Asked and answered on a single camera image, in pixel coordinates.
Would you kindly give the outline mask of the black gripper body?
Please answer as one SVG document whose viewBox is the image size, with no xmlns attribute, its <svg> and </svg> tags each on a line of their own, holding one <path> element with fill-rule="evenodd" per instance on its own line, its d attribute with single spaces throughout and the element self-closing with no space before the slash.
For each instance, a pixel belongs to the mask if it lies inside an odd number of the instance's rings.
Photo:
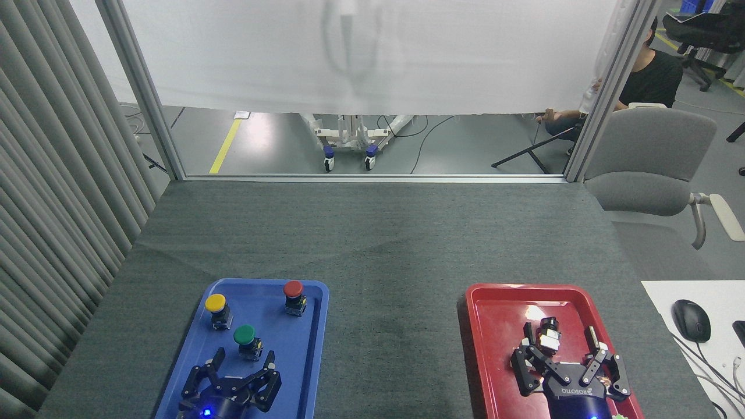
<svg viewBox="0 0 745 419">
<path fill-rule="evenodd" d="M 598 377 L 583 382 L 582 365 L 561 365 L 546 376 L 546 399 L 551 418 L 611 418 L 606 387 Z"/>
<path fill-rule="evenodd" d="M 257 379 L 221 378 L 209 384 L 195 403 L 196 418 L 242 418 L 258 410 Z"/>
</svg>

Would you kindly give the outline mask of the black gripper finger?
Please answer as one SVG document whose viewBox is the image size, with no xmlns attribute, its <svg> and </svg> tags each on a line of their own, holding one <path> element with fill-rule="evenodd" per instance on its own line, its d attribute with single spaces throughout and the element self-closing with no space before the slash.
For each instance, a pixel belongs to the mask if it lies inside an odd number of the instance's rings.
<svg viewBox="0 0 745 419">
<path fill-rule="evenodd" d="M 219 347 L 213 358 L 191 369 L 180 393 L 179 411 L 226 411 L 225 378 L 218 374 L 225 357 L 225 349 Z"/>
<path fill-rule="evenodd" d="M 586 384 L 601 384 L 604 395 L 614 401 L 623 402 L 631 396 L 626 376 L 625 361 L 601 342 L 593 326 L 586 329 L 591 352 L 586 356 Z"/>
<path fill-rule="evenodd" d="M 525 322 L 523 332 L 524 339 L 511 355 L 511 366 L 519 392 L 527 397 L 530 393 L 542 390 L 542 381 L 534 373 L 540 374 L 544 379 L 553 378 L 562 384 L 562 370 L 552 360 L 558 350 L 560 333 L 554 327 L 534 332 L 531 322 Z"/>
<path fill-rule="evenodd" d="M 269 412 L 282 385 L 275 361 L 276 353 L 270 350 L 262 369 L 249 381 L 249 403 L 261 412 Z"/>
</svg>

